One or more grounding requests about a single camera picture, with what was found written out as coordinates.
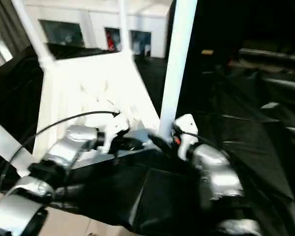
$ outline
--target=black plastic sheet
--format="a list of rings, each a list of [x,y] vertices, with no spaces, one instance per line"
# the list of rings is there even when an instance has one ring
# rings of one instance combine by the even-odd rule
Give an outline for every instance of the black plastic sheet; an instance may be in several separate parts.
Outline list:
[[[59,58],[100,53],[54,51]],[[159,112],[166,61],[136,63]],[[190,70],[194,63],[186,65],[178,116],[191,113],[199,134],[231,156],[265,235],[295,236],[295,74],[202,72]],[[32,49],[0,68],[0,123],[17,140],[35,126],[41,80]],[[21,106],[26,102],[30,110]],[[16,180],[9,175],[7,182]],[[74,171],[68,195],[63,198],[60,189],[53,206],[141,235],[204,235],[198,184],[186,163],[148,151]]]

